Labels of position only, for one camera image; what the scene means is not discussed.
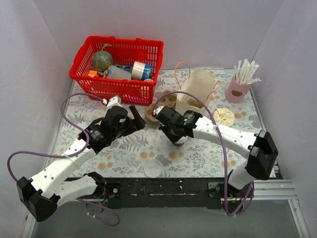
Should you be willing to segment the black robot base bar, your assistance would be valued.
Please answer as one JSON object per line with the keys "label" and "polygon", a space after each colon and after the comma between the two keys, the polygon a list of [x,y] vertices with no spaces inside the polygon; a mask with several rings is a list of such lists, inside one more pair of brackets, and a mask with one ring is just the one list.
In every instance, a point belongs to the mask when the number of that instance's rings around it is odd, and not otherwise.
{"label": "black robot base bar", "polygon": [[106,178],[106,194],[111,209],[205,207],[221,209],[220,184],[223,178]]}

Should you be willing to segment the white plastic coffee lid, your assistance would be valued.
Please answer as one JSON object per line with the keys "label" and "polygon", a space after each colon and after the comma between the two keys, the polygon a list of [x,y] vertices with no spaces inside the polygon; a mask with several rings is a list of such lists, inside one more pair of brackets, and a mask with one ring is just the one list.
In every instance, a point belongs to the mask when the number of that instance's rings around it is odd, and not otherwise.
{"label": "white plastic coffee lid", "polygon": [[158,178],[162,174],[162,164],[157,160],[148,160],[144,165],[144,174],[148,178]]}

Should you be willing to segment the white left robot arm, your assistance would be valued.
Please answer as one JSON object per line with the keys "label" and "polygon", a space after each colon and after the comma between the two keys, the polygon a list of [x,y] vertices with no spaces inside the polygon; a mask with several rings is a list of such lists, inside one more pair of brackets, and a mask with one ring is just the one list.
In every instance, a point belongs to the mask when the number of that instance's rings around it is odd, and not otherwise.
{"label": "white left robot arm", "polygon": [[86,195],[101,198],[107,193],[106,180],[96,172],[73,181],[67,178],[114,140],[145,127],[136,107],[129,106],[129,111],[133,118],[125,108],[113,106],[105,117],[94,120],[80,133],[65,158],[54,161],[31,178],[22,177],[17,181],[19,198],[37,222],[49,218],[66,202]]}

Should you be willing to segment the dark paper coffee cup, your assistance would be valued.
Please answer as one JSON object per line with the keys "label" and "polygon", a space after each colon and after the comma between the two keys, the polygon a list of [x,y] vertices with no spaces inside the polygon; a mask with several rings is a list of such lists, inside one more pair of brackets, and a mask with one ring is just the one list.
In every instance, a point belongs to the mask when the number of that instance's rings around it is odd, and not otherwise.
{"label": "dark paper coffee cup", "polygon": [[173,145],[176,147],[182,146],[186,142],[187,138],[181,138],[177,142],[173,142]]}

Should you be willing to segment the kraft paper bag orange handles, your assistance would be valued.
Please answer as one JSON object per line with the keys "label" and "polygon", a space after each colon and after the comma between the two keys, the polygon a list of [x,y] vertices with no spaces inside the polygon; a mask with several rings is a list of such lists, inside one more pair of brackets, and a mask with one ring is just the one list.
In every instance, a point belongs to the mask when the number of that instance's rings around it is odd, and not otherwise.
{"label": "kraft paper bag orange handles", "polygon": [[[189,77],[181,86],[176,70],[180,64],[185,64],[189,68]],[[203,105],[208,106],[213,92],[219,89],[221,81],[217,79],[212,72],[207,72],[204,69],[195,69],[191,73],[190,67],[185,62],[180,62],[174,70],[176,81],[182,92],[187,92],[198,99],[194,99],[187,94],[177,93],[175,109],[180,114],[184,114],[187,110],[195,111],[203,114],[206,109]]]}

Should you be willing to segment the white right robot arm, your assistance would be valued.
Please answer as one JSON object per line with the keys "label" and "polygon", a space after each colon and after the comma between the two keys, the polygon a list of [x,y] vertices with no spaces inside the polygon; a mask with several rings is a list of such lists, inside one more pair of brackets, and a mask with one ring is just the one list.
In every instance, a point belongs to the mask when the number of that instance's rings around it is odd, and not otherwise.
{"label": "white right robot arm", "polygon": [[256,179],[269,179],[278,156],[278,149],[269,132],[261,130],[251,133],[221,124],[214,125],[211,119],[198,112],[186,111],[181,115],[167,106],[155,109],[153,115],[160,122],[159,129],[173,143],[186,136],[203,139],[218,145],[224,144],[225,148],[246,158],[226,178],[224,191],[228,196],[237,196]]}

